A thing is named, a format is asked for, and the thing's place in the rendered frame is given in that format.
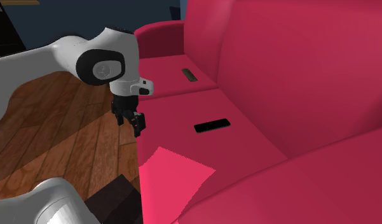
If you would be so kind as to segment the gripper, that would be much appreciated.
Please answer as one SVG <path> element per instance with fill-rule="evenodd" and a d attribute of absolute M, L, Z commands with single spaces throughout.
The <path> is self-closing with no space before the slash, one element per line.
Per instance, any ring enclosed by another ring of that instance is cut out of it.
<path fill-rule="evenodd" d="M 138 95 L 120 96 L 113 94 L 111 101 L 111 112 L 117 119 L 118 126 L 124 124 L 123 115 L 117 111 L 126 111 L 126 119 L 133 127 L 135 137 L 139 137 L 141 132 L 146 128 L 146 121 L 144 113 L 137 112 L 139 105 Z"/>

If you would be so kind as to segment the brown remote control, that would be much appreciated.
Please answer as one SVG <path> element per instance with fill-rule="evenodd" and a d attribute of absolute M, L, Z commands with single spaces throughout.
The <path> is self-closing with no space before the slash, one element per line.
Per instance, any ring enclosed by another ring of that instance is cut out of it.
<path fill-rule="evenodd" d="M 188 68 L 181 69 L 181 71 L 183 72 L 183 74 L 186 76 L 186 78 L 189 81 L 191 82 L 198 81 L 196 76 Z"/>

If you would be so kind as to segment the black remote control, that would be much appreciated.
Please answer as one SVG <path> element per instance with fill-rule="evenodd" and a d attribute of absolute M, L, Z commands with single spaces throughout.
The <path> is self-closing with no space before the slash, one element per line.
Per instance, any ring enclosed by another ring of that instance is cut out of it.
<path fill-rule="evenodd" d="M 219 120 L 209 121 L 205 123 L 199 123 L 194 125 L 196 133 L 208 132 L 211 130 L 221 129 L 224 127 L 229 127 L 231 123 L 226 118 Z"/>

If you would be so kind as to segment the red sofa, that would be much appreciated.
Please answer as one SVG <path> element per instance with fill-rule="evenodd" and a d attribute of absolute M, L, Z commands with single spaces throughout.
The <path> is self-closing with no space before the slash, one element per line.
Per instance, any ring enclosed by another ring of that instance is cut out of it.
<path fill-rule="evenodd" d="M 382 224 L 382 0 L 189 0 L 135 34 L 144 224 Z"/>

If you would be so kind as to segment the dark cabinet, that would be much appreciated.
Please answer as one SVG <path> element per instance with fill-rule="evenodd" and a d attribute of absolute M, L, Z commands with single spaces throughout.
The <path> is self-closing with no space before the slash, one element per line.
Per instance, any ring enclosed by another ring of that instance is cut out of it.
<path fill-rule="evenodd" d="M 0 56 L 25 50 L 25 46 L 0 3 Z"/>

